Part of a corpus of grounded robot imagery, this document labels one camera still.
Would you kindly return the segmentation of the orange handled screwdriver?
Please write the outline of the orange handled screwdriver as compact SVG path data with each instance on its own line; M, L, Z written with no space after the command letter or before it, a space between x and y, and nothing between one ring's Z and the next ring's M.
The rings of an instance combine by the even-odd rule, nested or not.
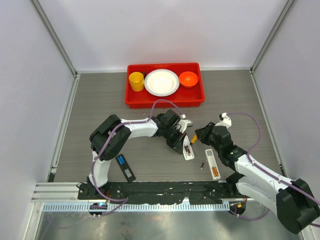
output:
M195 135L193 136L193 138L191 139L191 141L190 141L190 145L193 145L193 144L196 142L197 139L198 139L198 137L197 137L197 135L195 134Z

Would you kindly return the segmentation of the white remote control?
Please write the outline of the white remote control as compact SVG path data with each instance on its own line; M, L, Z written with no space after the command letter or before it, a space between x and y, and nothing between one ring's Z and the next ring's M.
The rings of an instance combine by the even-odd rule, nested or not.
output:
M195 158L192 146L191 146L191 142L188 138L188 136L186 135L183 139L183 143L182 143L182 154L184 157L185 161L190 161L193 160Z

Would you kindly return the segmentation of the black remote blue batteries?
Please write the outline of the black remote blue batteries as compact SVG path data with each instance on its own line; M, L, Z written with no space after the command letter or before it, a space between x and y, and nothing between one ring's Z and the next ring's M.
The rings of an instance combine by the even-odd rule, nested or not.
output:
M118 156L122 156L124 158L125 164L120 164L118 162ZM123 154L120 154L118 156L116 156L115 159L116 159L116 161L117 161L117 163L118 163L118 165L119 165L124 177L126 178L128 183L132 183L133 181L136 180L136 177L135 177L132 169L130 168L130 166L129 166L129 164L128 164L128 162L127 162L127 160L126 160L126 158L124 157Z

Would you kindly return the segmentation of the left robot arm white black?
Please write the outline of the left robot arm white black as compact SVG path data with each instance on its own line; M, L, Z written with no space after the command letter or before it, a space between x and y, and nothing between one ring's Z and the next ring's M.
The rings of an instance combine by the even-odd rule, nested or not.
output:
M166 145L186 161L193 160L195 155L186 132L192 125L184 114L178 115L171 109L139 120L110 115L89 137L92 166L87 177L87 193L97 200L106 195L111 160L119 155L129 139L163 137Z

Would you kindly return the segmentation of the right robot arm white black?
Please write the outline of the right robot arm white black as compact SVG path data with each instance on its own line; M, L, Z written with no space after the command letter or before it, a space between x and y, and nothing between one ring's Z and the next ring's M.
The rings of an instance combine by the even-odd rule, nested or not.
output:
M195 130L197 139L212 147L223 165L234 173L227 178L226 193L244 195L273 212L289 232L300 233L320 217L320 202L302 179L282 176L235 145L226 126L210 122Z

